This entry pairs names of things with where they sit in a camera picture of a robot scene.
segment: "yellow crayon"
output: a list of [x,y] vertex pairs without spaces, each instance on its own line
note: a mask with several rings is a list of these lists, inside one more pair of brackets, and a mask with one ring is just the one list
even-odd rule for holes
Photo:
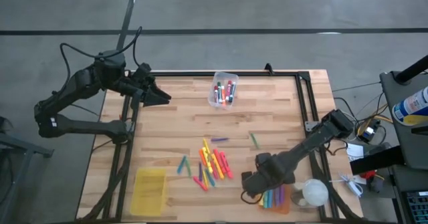
[[208,148],[208,142],[207,142],[207,140],[204,138],[203,139],[203,145],[205,146],[205,148],[207,149],[207,153],[208,154],[210,154],[210,152],[209,152],[209,148]]
[[205,160],[207,161],[208,171],[210,173],[212,173],[213,172],[213,167],[211,166],[211,161],[209,161],[209,156],[207,154],[207,149],[205,147],[202,148],[202,153],[203,153],[203,156],[205,157]]
[[207,174],[205,174],[205,171],[202,171],[202,175],[203,175],[203,182],[208,189],[208,178],[207,178]]
[[213,158],[213,160],[214,160],[214,164],[215,164],[215,167],[217,167],[217,170],[218,170],[218,173],[219,173],[219,176],[220,176],[220,179],[224,179],[225,178],[225,176],[223,175],[223,173],[221,172],[221,168],[220,168],[220,164],[219,164],[219,161],[217,160],[217,158],[215,157],[215,154],[213,153],[213,154],[211,154],[211,157]]
[[259,201],[259,205],[263,206],[263,199],[265,198],[265,193],[261,194],[261,199]]

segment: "spray can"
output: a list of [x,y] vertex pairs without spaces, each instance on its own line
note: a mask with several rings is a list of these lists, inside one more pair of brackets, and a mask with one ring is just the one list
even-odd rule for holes
[[428,121],[428,87],[395,104],[392,116],[406,126]]

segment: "yellow bin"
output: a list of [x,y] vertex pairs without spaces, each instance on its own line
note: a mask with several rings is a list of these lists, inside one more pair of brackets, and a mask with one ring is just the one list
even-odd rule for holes
[[156,217],[162,214],[166,203],[165,169],[139,168],[136,172],[131,214]]

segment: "concrete floor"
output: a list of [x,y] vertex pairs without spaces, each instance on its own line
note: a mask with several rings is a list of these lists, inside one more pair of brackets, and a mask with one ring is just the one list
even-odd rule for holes
[[[120,29],[128,0],[0,0],[1,30]],[[428,27],[428,0],[136,0],[130,29]],[[19,195],[15,223],[71,221],[88,166],[91,135],[45,139],[37,134],[33,106],[58,90],[66,69],[58,45],[91,53],[114,49],[118,36],[0,36],[0,116],[12,135],[54,148],[51,159],[35,157]],[[327,69],[332,89],[376,82],[381,72],[401,70],[427,54],[427,33],[342,35],[210,35],[140,37],[137,58],[155,70]],[[92,63],[67,52],[72,73]],[[126,53],[133,68],[131,52]],[[370,86],[336,92],[358,112],[381,93]],[[78,104],[95,112],[103,93]],[[338,107],[345,106],[338,102]],[[358,117],[375,109],[367,106]],[[97,120],[74,107],[74,119]],[[391,126],[386,141],[396,145]],[[389,199],[362,199],[364,216],[394,221]]]

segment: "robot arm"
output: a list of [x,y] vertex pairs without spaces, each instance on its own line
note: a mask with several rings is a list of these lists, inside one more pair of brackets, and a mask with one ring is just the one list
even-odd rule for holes
[[290,151],[258,154],[255,157],[257,171],[242,173],[244,191],[254,198],[282,184],[295,183],[294,171],[304,157],[333,138],[346,138],[352,129],[352,122],[340,110],[331,111],[312,129],[307,139]]
[[[105,51],[102,55],[112,55],[115,51]],[[108,58],[96,58],[87,68],[77,71],[62,90],[53,92],[47,100],[40,101],[34,107],[34,117],[39,125],[42,137],[59,137],[66,133],[105,134],[120,144],[128,140],[126,124],[121,120],[105,122],[75,121],[58,114],[61,110],[79,99],[88,99],[98,91],[113,90],[122,95],[131,96],[131,108],[134,117],[140,102],[144,106],[168,104],[171,97],[159,90],[154,77],[149,74],[148,64],[141,64],[131,74],[125,74],[125,58],[118,53]]]

